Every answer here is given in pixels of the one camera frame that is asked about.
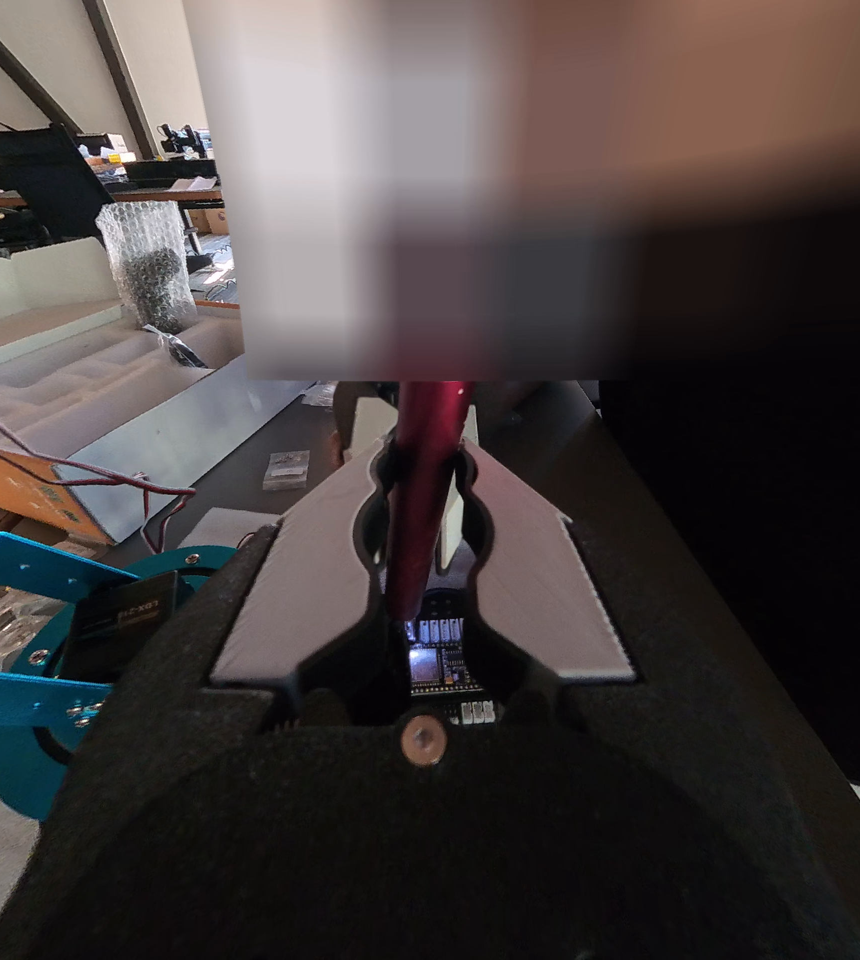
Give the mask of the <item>black circuit board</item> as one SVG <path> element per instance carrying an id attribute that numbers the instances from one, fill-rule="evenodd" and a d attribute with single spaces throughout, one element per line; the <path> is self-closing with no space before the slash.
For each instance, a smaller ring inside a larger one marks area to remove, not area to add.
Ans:
<path id="1" fill-rule="evenodd" d="M 489 726 L 503 706 L 470 673 L 464 654 L 464 593 L 429 590 L 417 618 L 405 627 L 412 702 L 452 726 Z"/>

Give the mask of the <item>black servo motor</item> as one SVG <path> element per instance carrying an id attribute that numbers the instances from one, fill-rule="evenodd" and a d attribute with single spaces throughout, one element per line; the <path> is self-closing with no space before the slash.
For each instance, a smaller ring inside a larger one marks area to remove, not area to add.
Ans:
<path id="1" fill-rule="evenodd" d="M 175 571 L 125 581 L 76 605 L 59 677 L 114 684 L 158 630 L 191 596 Z"/>

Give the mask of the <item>white foam block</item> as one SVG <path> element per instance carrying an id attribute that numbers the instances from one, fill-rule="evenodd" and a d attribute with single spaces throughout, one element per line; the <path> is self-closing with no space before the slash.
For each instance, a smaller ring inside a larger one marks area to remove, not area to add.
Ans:
<path id="1" fill-rule="evenodd" d="M 248 535 L 279 522 L 278 513 L 212 508 L 180 542 L 179 549 L 196 546 L 238 548 Z"/>

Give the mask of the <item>white foam packing tray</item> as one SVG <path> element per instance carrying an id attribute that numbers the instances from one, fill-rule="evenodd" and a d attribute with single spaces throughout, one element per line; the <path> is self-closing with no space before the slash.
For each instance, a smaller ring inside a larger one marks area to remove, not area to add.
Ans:
<path id="1" fill-rule="evenodd" d="M 159 443 L 186 447 L 237 407 L 260 409 L 232 311 L 197 314 L 179 338 L 203 367 L 137 328 L 94 238 L 0 258 L 0 422 L 55 458 L 100 463 L 108 448 L 118 469 Z"/>

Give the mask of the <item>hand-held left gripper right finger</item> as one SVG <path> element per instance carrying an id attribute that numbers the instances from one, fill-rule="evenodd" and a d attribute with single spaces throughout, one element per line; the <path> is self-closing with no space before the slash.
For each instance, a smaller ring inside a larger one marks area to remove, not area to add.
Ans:
<path id="1" fill-rule="evenodd" d="M 466 439 L 456 463 L 467 575 L 463 642 L 481 682 L 634 682 L 568 516 Z"/>

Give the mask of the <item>black plastic bag of parts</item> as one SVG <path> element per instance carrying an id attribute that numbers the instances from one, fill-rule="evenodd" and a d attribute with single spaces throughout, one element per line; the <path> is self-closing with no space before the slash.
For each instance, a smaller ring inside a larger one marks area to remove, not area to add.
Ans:
<path id="1" fill-rule="evenodd" d="M 177 365 L 188 369 L 211 369 L 206 361 L 175 334 L 160 330 L 158 327 L 149 323 L 144 324 L 142 330 L 156 336 L 161 347 Z"/>

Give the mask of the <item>red metal screwdriver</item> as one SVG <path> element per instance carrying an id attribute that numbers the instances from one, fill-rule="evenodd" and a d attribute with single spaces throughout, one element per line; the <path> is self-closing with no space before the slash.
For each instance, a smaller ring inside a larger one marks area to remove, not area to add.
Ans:
<path id="1" fill-rule="evenodd" d="M 406 381 L 399 390 L 388 496 L 386 607 L 417 617 L 469 411 L 472 381 Z"/>

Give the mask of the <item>bubble wrap bag of parts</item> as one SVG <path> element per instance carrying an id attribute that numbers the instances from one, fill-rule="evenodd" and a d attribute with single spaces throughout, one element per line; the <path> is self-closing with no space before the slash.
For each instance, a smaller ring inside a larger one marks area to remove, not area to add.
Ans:
<path id="1" fill-rule="evenodd" d="M 105 205 L 96 219 L 125 313 L 138 329 L 183 332 L 196 321 L 185 236 L 174 201 Z"/>

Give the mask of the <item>wooden background desk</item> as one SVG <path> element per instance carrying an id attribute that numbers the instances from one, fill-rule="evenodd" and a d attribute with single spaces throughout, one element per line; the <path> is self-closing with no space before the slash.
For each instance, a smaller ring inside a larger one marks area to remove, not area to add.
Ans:
<path id="1" fill-rule="evenodd" d="M 152 188 L 136 188 L 132 190 L 118 190 L 113 194 L 113 197 L 117 202 L 174 201 L 197 208 L 215 207 L 219 209 L 225 207 L 225 200 L 222 198 L 222 192 L 219 186 L 212 189 L 180 191 L 173 189 L 157 190 Z M 22 208 L 26 205 L 27 202 L 17 191 L 0 190 L 0 209 Z"/>

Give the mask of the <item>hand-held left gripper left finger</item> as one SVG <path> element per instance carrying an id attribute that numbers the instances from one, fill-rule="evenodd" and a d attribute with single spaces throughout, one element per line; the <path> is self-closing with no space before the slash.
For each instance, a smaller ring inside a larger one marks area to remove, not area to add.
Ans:
<path id="1" fill-rule="evenodd" d="M 404 643 L 374 560 L 388 526 L 390 444 L 376 439 L 283 516 L 212 668 L 214 687 L 404 688 Z"/>

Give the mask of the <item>orange cardboard box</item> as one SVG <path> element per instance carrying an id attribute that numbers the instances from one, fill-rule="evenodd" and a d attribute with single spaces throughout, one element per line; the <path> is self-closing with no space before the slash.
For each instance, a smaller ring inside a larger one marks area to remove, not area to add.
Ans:
<path id="1" fill-rule="evenodd" d="M 22 454 L 0 458 L 0 509 L 63 529 L 86 540 L 114 546 L 109 534 L 84 507 L 81 494 L 54 482 L 46 462 Z"/>

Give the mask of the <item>small clear bag of screws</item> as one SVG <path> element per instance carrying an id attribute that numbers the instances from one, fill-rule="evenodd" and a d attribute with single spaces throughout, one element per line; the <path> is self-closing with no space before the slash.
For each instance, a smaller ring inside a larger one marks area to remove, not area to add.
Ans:
<path id="1" fill-rule="evenodd" d="M 264 492 L 301 490 L 307 486 L 311 451 L 274 452 L 269 456 L 262 482 Z"/>

